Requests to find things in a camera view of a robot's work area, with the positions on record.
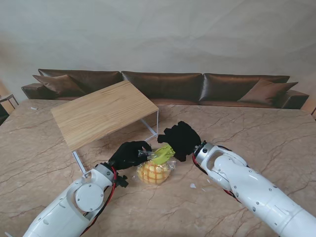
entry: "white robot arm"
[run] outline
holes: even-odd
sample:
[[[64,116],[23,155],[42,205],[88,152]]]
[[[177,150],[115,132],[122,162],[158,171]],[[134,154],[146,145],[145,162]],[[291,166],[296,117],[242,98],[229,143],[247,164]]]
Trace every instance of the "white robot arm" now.
[[[88,230],[109,202],[116,171],[105,164],[74,181],[32,222],[23,237],[79,237]],[[104,190],[112,186],[102,205]]]
[[[221,154],[209,165],[212,158]],[[203,142],[193,154],[194,163],[228,194],[235,197],[280,237],[315,237],[316,218],[276,185],[248,167],[232,151]]]

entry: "black glove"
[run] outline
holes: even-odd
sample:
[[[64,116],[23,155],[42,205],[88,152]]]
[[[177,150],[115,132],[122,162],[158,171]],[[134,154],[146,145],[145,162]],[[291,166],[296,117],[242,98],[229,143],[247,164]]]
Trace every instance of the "black glove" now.
[[[146,151],[152,151],[150,145],[145,141],[125,142],[110,158],[109,165],[113,166],[115,170],[138,166],[147,161],[146,155],[138,156],[138,151],[142,151],[143,148],[145,148]]]
[[[158,136],[158,142],[168,143],[175,151],[174,157],[180,161],[186,160],[186,155],[193,153],[195,146],[201,144],[199,135],[185,122],[164,130],[165,135]]]

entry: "table frame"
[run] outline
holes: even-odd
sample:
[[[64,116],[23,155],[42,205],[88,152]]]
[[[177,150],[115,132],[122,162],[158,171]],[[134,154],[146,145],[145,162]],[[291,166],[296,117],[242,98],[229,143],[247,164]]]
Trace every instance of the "table frame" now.
[[[143,118],[140,119],[140,121],[141,121],[141,122],[148,128],[148,130],[152,133],[152,136],[150,136],[149,138],[145,139],[145,141],[149,141],[149,140],[152,139],[153,137],[158,137],[158,128],[159,128],[159,126],[158,126],[158,119],[159,119],[159,110],[157,110],[157,128],[156,128],[156,132],[146,123],[146,121],[145,121]],[[84,166],[83,166],[83,164],[82,164],[82,161],[80,160],[79,155],[77,154],[76,151],[73,151],[72,154],[73,154],[73,156],[74,156],[74,158],[75,158],[77,164],[79,165],[80,170],[82,171],[82,173],[84,174],[84,176],[86,176],[89,171],[87,172],[87,171],[85,170],[85,168],[84,168]]]
[[[15,107],[14,107],[13,104],[12,104],[12,102],[10,101],[11,98],[13,98],[14,101],[15,101],[15,103],[16,103],[17,105],[19,105],[19,103],[16,101],[16,99],[15,99],[15,97],[14,97],[13,94],[5,95],[5,96],[3,96],[3,97],[0,97],[0,103],[7,100],[7,101],[9,101],[9,103],[11,104],[11,106],[15,109]]]

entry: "beige marble surface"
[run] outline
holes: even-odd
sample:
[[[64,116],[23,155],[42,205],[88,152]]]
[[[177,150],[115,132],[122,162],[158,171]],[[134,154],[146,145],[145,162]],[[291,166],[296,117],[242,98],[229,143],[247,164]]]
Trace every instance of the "beige marble surface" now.
[[[63,101],[29,100],[0,127],[0,236],[23,235],[33,219],[81,176],[50,109]],[[160,132],[180,120],[203,140],[238,153],[303,208],[316,216],[316,122],[300,110],[211,106],[160,106]],[[155,115],[147,118],[155,124]],[[108,160],[125,141],[151,134],[136,122],[78,150],[86,168]],[[158,144],[153,139],[153,147]],[[135,168],[120,174],[97,223],[95,237],[274,237],[268,226],[208,182],[190,159],[161,186],[135,181]],[[194,183],[196,189],[190,188]]]

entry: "leather sofa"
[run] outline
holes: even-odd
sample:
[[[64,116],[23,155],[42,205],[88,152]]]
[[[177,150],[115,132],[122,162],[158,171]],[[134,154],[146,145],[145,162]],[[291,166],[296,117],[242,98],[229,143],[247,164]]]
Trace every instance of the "leather sofa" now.
[[[300,109],[307,94],[289,90],[273,106],[238,102],[260,79],[286,83],[289,76],[224,75],[211,73],[136,73],[81,70],[39,69],[42,76],[69,75],[87,94],[115,84],[130,81],[155,104],[239,106]],[[29,99],[74,100],[77,97],[55,97],[41,83],[22,87]]]

